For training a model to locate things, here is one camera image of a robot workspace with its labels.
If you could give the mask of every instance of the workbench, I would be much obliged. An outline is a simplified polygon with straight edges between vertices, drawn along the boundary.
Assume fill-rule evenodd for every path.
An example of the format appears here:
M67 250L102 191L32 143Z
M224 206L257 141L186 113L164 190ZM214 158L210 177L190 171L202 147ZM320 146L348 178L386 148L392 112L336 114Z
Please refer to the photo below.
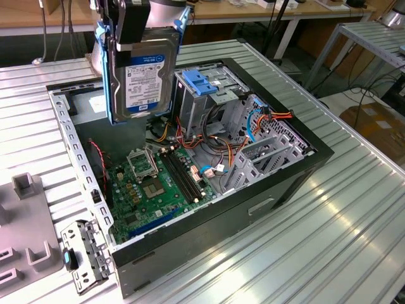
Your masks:
M191 15L189 24L214 24L214 23L239 23L239 22L268 22L271 9L264 9L257 4L248 4L245 7L236 7L227 0L219 3L200 1L195 4L195 16ZM287 9L282 20L288 20L289 25L275 54L276 59L282 58L285 50L296 30L300 20L320 18L361 17L361 22L367 21L375 8L368 6L366 9L351 8L347 11L331 11L314 0L299 4L297 9ZM275 9L273 20L276 19L278 10ZM61 8L46 17L47 31L49 33L61 32ZM87 1L73 0L72 23L76 32L93 31L91 11ZM15 9L0 9L0 36L41 34L42 19L40 14L25 13Z
M376 21L364 23L342 23L335 27L335 30L325 44L321 54L316 59L305 83L305 88L308 89L314 81L319 69L340 35L346 36L349 41L342 48L342 51L338 55L338 58L335 60L331 69L343 60L344 55L348 52L351 46L356 43L373 53L377 58L381 59L371 73L372 77L367 84L372 83L379 76L384 63L388 63L394 68L400 69L402 72L405 71L405 55L399 52L399 47L405 45L404 28L394 30Z
M335 154L279 209L125 303L389 303L405 283L405 172L248 44L184 46L177 63L225 57ZM45 86L93 77L84 58L0 69L0 181L39 174L59 238L89 212ZM78 297L65 269L1 299L60 301L124 303L113 276Z

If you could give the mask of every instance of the metal rack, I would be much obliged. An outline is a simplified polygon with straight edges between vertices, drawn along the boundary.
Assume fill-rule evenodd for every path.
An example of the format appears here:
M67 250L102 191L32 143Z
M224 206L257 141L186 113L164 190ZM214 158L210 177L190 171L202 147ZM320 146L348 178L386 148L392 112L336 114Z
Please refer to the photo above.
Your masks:
M238 41L184 46L178 64L232 57L334 151L284 206L125 303L389 303L405 283L405 173ZM0 181L39 174L57 235L89 219L45 85L93 78L85 59L0 69ZM114 277L76 295L65 269L2 303L124 303Z
M405 29L394 30L379 22L342 23L335 27L335 30L331 34L321 54L315 61L304 85L306 89L308 89L314 81L319 69L325 62L340 34L346 36L351 41L343 47L338 55L339 59L333 64L333 66L339 64L339 61L342 60L353 42L363 46L365 49L383 60L376 66L375 73L372 73L374 77L377 76L377 72L381 69L384 62L395 68L403 67L405 65L405 56L399 52L399 47L405 45Z

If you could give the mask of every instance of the hard drive label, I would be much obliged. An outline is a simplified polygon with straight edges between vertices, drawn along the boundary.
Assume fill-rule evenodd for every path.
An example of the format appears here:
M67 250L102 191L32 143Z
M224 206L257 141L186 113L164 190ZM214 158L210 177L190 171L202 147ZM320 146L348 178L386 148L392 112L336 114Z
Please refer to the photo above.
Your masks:
M126 107L131 112L150 110L160 101L162 79L159 71L165 65L164 55L131 58L134 65L125 68Z

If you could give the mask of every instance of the wooden shelf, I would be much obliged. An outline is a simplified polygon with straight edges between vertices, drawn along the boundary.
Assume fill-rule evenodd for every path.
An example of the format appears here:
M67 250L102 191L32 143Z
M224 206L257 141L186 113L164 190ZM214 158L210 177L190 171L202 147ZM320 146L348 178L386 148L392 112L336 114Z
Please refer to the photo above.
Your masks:
M68 24L68 1L64 1L66 22ZM47 26L60 25L62 21L62 10L59 6L52 14L45 16ZM74 25L90 25L92 24L91 10L87 0L72 1L72 23ZM41 27L42 17L40 11L38 13L27 13L17 9L1 8L0 7L0 28L15 28L15 27Z
M200 2L196 3L196 19L212 19L212 18L249 18L271 16L272 9L264 9L257 4L248 4L243 7L236 7L230 4L227 0L222 0L219 3L214 2ZM288 9L285 11L284 16L295 15L341 15L347 14L348 16L353 13L372 12L375 11L373 7L366 9L351 8L350 11L331 11L322 5L308 0L305 3L298 4L297 9ZM275 9L274 16L278 15L278 10Z
M65 11L67 14L67 2L65 0ZM369 6L367 9L355 9L350 11L330 11L322 5L308 0L306 3L298 5L297 9L289 9L285 11L284 16L297 15L350 15L353 13L372 12L375 9ZM236 7L230 4L227 0L222 0L219 3L200 2L196 3L196 19L219 19L219 18L251 18L271 16L271 9L264 9L257 4L248 4L244 7ZM61 7L57 8L50 16L46 16L46 24L48 26L60 25L62 19ZM72 1L72 23L74 25L91 25L92 14L87 0ZM38 13L27 13L16 9L0 8L0 28L16 28L16 27L41 27L42 18Z

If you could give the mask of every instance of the ram slot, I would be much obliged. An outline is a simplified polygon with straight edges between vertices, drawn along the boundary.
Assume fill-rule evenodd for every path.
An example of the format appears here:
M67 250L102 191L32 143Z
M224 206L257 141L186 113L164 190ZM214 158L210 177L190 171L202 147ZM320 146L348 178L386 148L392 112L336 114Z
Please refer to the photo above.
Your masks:
M174 154L169 155L169 160L173 164L173 166L177 169L178 173L182 176L184 179L185 183L188 186L188 189L192 192L195 198L201 199L203 196L200 193L199 188L196 186L194 181L191 179L190 175L187 173L187 171L184 169L183 164L178 160L178 158Z
M161 155L160 159L163 162L163 165L169 171L171 177L173 178L173 180L175 181L177 187L180 189L180 191L184 195L185 199L189 203L194 202L194 199L196 197L195 196L193 197L192 192L189 191L189 188L187 187L187 184L182 180L181 176L179 176L175 166L169 160L169 154Z

